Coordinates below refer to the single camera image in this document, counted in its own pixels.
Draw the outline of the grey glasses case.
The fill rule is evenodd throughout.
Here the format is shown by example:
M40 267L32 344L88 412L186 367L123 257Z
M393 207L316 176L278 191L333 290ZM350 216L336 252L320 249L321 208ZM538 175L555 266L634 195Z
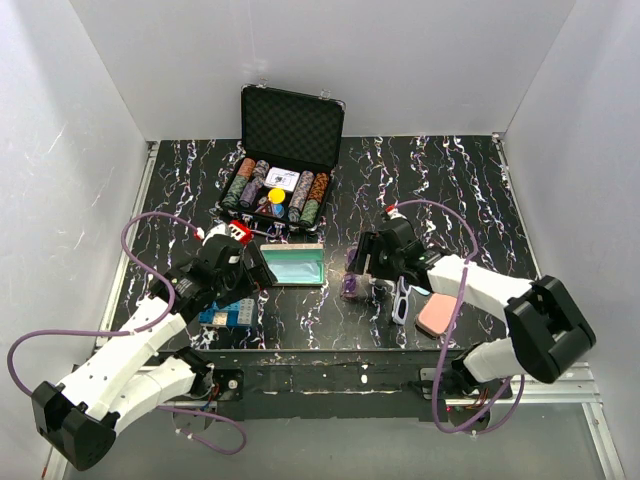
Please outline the grey glasses case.
M264 244L267 266L279 286L316 287L325 282L325 249L322 243Z

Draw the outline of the pink glasses case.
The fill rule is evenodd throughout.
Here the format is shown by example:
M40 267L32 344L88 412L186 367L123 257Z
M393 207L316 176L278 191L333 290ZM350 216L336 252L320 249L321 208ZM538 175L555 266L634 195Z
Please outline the pink glasses case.
M438 293L431 294L416 316L416 328L430 338L443 335L450 323L457 299Z

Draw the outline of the light blue cleaning cloth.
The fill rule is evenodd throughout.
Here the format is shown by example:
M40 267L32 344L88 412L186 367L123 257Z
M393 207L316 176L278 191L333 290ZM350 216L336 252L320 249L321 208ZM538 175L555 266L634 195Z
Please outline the light blue cleaning cloth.
M316 284L322 281L322 271L317 262L275 260L268 265L281 284Z

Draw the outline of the purple translucent sunglasses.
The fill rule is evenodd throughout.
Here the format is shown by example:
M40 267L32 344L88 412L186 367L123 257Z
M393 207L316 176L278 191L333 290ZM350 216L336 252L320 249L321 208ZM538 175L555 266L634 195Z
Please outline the purple translucent sunglasses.
M342 276L341 298L346 301L362 300L366 296L366 289L362 276L356 275L348 270L355 259L357 248L349 247L346 252L345 272Z

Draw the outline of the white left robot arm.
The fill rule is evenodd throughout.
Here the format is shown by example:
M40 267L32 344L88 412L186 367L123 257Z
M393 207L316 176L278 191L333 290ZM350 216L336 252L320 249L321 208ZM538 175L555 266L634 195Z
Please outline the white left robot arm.
M254 241L207 237L200 254L157 280L132 317L84 364L33 390L38 433L76 470L86 471L124 429L164 402L221 392L213 364L190 347L146 373L140 369L207 308L243 300L275 281Z

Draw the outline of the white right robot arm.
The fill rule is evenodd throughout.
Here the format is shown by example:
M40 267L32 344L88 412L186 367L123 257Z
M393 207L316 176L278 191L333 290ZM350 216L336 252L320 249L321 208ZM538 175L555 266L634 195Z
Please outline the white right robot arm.
M505 324L506 338L472 346L447 369L447 381L464 397L514 375L551 384L596 344L593 329L557 278L520 279L465 262L425 246L404 218L362 233L348 270L461 297Z

